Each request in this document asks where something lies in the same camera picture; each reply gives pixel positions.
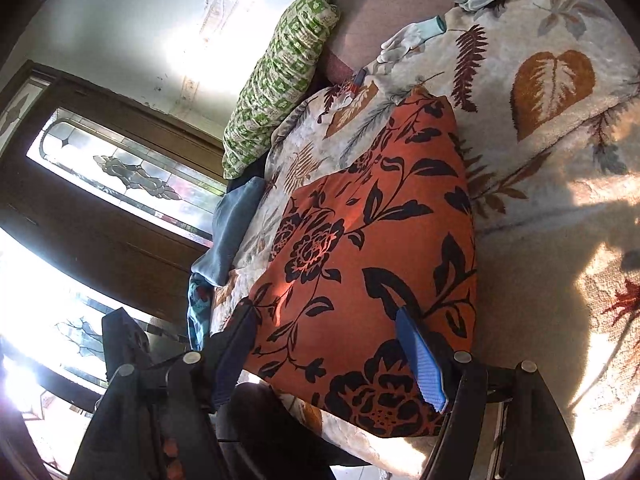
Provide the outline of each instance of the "blanket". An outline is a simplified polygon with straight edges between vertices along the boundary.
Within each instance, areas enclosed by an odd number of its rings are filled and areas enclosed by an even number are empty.
[[[418,83],[454,104],[476,225],[473,353],[531,359],[588,479],[623,465],[640,430],[640,56],[603,0],[497,0],[453,9],[448,31],[296,108],[273,134],[265,197],[217,291],[212,330],[268,266],[291,193],[348,167]],[[419,478],[434,437],[381,439],[282,394],[307,427],[352,454]],[[487,410],[477,469],[493,445]]]

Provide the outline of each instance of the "white wall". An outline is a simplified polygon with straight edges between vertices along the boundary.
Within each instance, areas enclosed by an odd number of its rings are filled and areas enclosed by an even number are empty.
[[[219,137],[244,81],[293,0],[243,0],[203,52],[209,0],[47,0],[0,70],[27,59],[87,79]],[[185,77],[199,83],[179,107]]]

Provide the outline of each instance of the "blue cloth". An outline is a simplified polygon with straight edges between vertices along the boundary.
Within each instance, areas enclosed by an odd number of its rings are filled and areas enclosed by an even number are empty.
[[[213,213],[213,247],[191,266],[187,294],[187,330],[193,350],[202,350],[209,334],[214,286],[224,286],[229,270],[242,243],[244,234],[254,218],[266,183],[254,176],[244,186],[223,196]]]
[[[244,186],[223,196],[213,213],[213,247],[191,266],[213,286],[225,286],[229,270],[254,218],[266,183],[254,176]]]
[[[189,279],[189,308],[187,309],[187,334],[193,350],[202,350],[209,333],[211,304],[215,291],[203,276],[194,273]]]

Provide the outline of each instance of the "glass panel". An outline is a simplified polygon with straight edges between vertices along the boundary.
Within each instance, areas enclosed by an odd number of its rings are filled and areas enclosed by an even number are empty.
[[[108,128],[59,108],[28,157],[155,225],[212,245],[225,185]]]
[[[47,86],[49,86],[47,81],[31,76],[0,114],[0,154],[22,118]]]
[[[120,307],[147,332],[153,352],[184,350],[188,340],[175,326],[76,282],[0,230],[0,328],[23,354],[101,394],[102,316]]]

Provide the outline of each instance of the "dark clothing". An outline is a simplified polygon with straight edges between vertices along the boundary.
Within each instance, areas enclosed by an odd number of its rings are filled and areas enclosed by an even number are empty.
[[[335,480],[331,465],[368,465],[300,424],[265,384],[236,386],[216,434],[234,480]]]
[[[269,152],[264,153],[264,155],[261,156],[258,160],[254,160],[251,164],[249,164],[242,172],[242,175],[240,175],[238,178],[230,180],[226,184],[226,192],[229,193],[240,186],[244,186],[244,184],[249,182],[254,176],[264,178],[264,167],[267,164],[268,156]]]

